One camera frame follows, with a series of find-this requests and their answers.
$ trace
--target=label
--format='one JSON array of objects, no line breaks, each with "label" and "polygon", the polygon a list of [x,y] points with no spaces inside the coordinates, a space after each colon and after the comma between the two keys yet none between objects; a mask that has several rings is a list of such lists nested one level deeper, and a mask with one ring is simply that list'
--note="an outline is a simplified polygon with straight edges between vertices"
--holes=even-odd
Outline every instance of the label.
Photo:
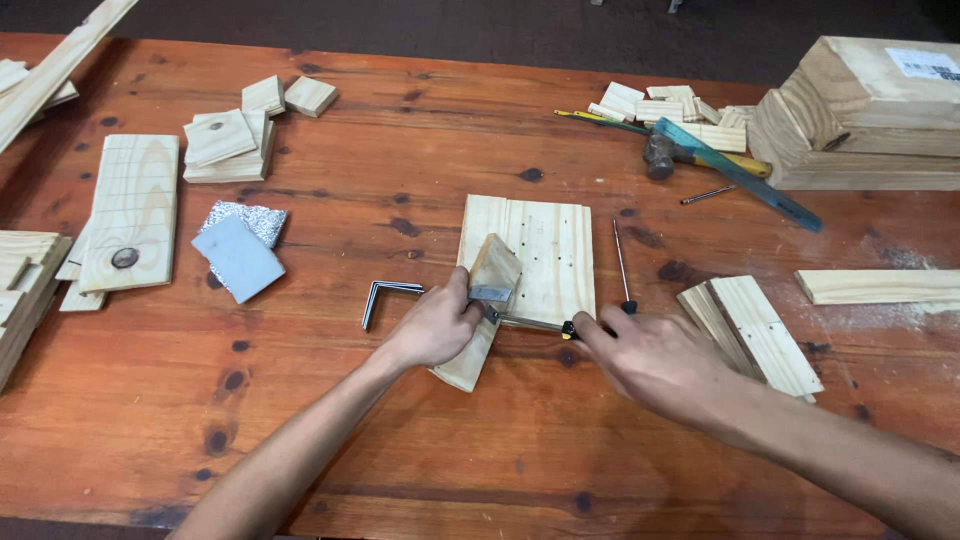
[{"label": "label", "polygon": [[887,54],[907,77],[960,81],[960,68],[943,53],[888,48]]}]

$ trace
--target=right hand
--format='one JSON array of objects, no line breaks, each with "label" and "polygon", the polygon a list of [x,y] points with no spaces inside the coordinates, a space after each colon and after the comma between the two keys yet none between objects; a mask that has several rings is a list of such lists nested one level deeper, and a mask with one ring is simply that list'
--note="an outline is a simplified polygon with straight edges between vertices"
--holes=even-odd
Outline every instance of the right hand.
[{"label": "right hand", "polygon": [[720,405],[748,380],[727,367],[713,340],[678,315],[631,317],[613,306],[600,314],[617,337],[581,311],[573,317],[583,339],[578,345],[618,392],[660,416],[708,428]]}]

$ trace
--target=hammer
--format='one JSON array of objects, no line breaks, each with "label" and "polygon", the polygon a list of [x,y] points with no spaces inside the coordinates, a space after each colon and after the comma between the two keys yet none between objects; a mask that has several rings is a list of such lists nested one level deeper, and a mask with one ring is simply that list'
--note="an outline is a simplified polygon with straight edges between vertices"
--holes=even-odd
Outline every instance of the hammer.
[{"label": "hammer", "polygon": [[[766,161],[744,158],[736,154],[727,154],[721,152],[725,158],[740,165],[747,172],[767,178],[773,172],[773,165]],[[710,167],[709,163],[690,154],[683,146],[677,144],[672,138],[654,130],[650,134],[650,140],[646,148],[643,149],[643,159],[649,163],[647,166],[647,177],[651,180],[666,180],[673,174],[673,162],[688,163],[691,165],[700,165]]]}]

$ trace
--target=left hand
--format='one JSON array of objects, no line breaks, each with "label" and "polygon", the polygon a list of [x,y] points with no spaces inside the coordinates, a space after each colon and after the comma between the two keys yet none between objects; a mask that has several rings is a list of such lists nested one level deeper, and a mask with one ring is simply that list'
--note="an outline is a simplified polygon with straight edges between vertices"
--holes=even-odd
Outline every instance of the left hand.
[{"label": "left hand", "polygon": [[439,366],[464,350],[486,312],[480,302],[468,303],[468,282],[469,272],[458,266],[446,285],[431,288],[407,311],[381,346],[397,367]]}]

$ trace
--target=table surface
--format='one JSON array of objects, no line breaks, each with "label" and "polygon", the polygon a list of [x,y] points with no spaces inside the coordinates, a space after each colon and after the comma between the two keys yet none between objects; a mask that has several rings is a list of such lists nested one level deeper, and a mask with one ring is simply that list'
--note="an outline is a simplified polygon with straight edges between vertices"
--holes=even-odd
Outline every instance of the table surface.
[{"label": "table surface", "polygon": [[[59,40],[0,35],[0,56],[36,63]],[[266,182],[180,183],[173,283],[111,293],[99,312],[55,305],[0,397],[0,515],[176,525],[411,305],[389,297],[365,334],[372,280],[446,278],[468,193],[590,206],[599,302],[623,296],[614,217],[646,311],[681,312],[677,293],[709,277],[755,276],[821,376],[819,406],[960,451],[957,314],[814,307],[793,277],[960,267],[960,193],[795,192],[824,219],[810,233],[742,189],[682,207],[724,180],[682,166],[652,183],[646,137],[552,114],[584,110],[611,79],[690,83],[716,108],[757,103],[758,86],[108,40],[73,76],[81,98],[0,156],[0,227],[78,233],[104,136],[175,134],[182,147],[194,113],[239,107],[243,86],[275,74],[287,85],[321,79],[340,98],[320,119],[275,118]],[[276,247],[287,274],[242,306],[189,244],[217,200],[290,210]],[[793,474],[627,402],[556,336],[519,329],[497,335],[472,394],[422,369],[401,378],[286,528],[348,538],[884,533]]]}]

